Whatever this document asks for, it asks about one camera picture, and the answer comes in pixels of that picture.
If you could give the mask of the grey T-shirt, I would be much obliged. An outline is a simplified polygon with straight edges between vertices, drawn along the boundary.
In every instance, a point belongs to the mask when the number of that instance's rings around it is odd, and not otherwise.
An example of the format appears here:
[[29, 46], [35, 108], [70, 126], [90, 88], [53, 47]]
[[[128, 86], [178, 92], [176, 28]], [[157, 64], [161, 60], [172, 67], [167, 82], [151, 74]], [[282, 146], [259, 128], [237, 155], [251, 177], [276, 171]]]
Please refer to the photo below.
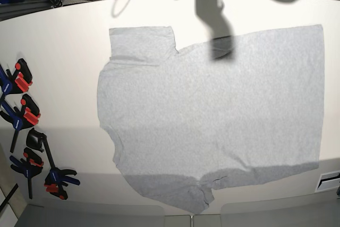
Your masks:
[[176, 49], [171, 27], [109, 30], [100, 127], [140, 195], [199, 214], [213, 191], [315, 170], [324, 119], [321, 25]]

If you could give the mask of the long bar clamp black pad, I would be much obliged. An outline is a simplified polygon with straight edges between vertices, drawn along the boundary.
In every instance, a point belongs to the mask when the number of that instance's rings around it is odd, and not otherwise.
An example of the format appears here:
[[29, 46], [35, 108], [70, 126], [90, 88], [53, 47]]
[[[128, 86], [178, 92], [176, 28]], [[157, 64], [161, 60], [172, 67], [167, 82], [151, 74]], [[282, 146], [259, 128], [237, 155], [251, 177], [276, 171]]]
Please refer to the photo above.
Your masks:
[[51, 195], [58, 197], [61, 200], [67, 200], [68, 194], [64, 187], [69, 184], [76, 186], [80, 185], [80, 181], [74, 178], [77, 171], [73, 169], [59, 169], [53, 160], [52, 153], [47, 141], [47, 136], [32, 128], [27, 135], [26, 145], [30, 149], [45, 152], [50, 165], [50, 170], [45, 178], [44, 187]]

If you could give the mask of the blue orange clamp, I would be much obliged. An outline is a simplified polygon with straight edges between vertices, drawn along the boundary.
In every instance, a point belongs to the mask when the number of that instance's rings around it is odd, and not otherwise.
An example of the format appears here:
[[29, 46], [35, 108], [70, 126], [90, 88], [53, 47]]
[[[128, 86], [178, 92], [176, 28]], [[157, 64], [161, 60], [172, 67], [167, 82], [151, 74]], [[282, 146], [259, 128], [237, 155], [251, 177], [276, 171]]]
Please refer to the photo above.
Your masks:
[[21, 108], [11, 107], [5, 100], [1, 102], [1, 117], [10, 123], [14, 128], [14, 135], [11, 143], [10, 152], [15, 150], [19, 132], [24, 129], [33, 128], [38, 124], [41, 116], [40, 109], [34, 100], [28, 95], [23, 94], [21, 100]]
[[13, 73], [9, 69], [5, 71], [1, 66], [1, 100], [7, 95], [25, 93], [31, 85], [32, 74], [23, 58], [16, 62]]

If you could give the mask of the top blue orange clamp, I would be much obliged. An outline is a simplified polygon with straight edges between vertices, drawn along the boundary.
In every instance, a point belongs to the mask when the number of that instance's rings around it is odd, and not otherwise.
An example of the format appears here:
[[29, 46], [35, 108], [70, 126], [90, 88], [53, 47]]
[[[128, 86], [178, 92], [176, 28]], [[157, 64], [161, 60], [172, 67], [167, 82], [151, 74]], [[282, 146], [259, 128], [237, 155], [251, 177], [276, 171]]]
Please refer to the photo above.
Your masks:
[[7, 95], [25, 93], [31, 85], [32, 74], [23, 58], [16, 62], [13, 73], [9, 69], [5, 71], [1, 66], [1, 100]]

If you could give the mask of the lower left blue clamp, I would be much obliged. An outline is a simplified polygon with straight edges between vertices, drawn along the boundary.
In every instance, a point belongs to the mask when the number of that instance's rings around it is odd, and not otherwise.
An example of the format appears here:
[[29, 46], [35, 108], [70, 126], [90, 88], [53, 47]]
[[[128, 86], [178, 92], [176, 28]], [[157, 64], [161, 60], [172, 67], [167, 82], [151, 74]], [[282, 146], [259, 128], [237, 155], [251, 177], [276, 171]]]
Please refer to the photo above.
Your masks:
[[29, 199], [32, 199], [32, 178], [42, 172], [44, 162], [42, 158], [29, 147], [24, 149], [23, 156], [24, 159], [21, 158], [20, 160], [13, 155], [10, 156], [10, 161], [12, 162], [11, 169], [25, 176], [28, 183]]

